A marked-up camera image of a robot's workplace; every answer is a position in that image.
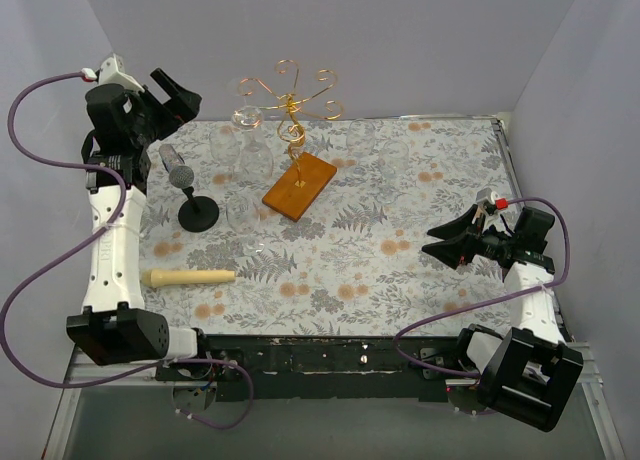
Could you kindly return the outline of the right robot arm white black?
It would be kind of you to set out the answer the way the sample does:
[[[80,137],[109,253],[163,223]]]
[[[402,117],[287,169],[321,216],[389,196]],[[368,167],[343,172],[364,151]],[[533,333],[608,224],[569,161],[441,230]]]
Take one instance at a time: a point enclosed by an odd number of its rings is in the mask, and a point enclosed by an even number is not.
[[[546,235],[555,218],[525,206],[514,228],[486,221],[504,205],[474,205],[461,217],[428,230],[434,243],[423,253],[457,269],[481,256],[503,270],[510,300],[509,331],[500,335],[472,324],[458,337],[454,369],[480,375],[480,404],[543,432],[553,430],[583,369],[581,353],[570,348],[556,320],[552,282],[555,266],[546,255]]]

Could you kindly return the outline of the round clear wine glass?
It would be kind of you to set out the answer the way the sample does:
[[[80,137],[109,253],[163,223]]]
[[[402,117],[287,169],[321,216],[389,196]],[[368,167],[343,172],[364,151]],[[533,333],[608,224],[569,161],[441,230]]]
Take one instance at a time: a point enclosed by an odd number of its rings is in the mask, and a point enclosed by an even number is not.
[[[261,108],[249,103],[254,97],[252,81],[241,77],[232,78],[228,82],[227,90],[243,102],[231,115],[231,123],[242,130],[258,128],[264,121],[264,115]]]

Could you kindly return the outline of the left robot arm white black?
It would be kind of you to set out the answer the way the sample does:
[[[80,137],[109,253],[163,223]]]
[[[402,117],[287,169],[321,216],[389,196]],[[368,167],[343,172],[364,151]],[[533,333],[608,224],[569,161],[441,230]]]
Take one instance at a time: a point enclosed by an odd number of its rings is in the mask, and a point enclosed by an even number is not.
[[[159,101],[146,86],[100,74],[85,96],[92,130],[81,149],[92,212],[91,267],[82,312],[66,320],[69,338],[96,364],[178,361],[193,380],[213,366],[197,332],[169,326],[146,309],[141,292],[139,243],[150,170],[148,147],[199,113],[202,98],[162,69],[151,74],[167,94]]]

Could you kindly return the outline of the ribbed clear wine glass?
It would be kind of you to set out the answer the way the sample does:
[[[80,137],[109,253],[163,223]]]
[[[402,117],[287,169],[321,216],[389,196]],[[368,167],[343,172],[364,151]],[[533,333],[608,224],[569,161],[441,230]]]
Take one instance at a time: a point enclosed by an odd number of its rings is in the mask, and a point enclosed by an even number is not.
[[[273,173],[274,159],[264,141],[261,128],[244,129],[242,136],[245,142],[239,158],[242,179],[249,182],[269,180]]]

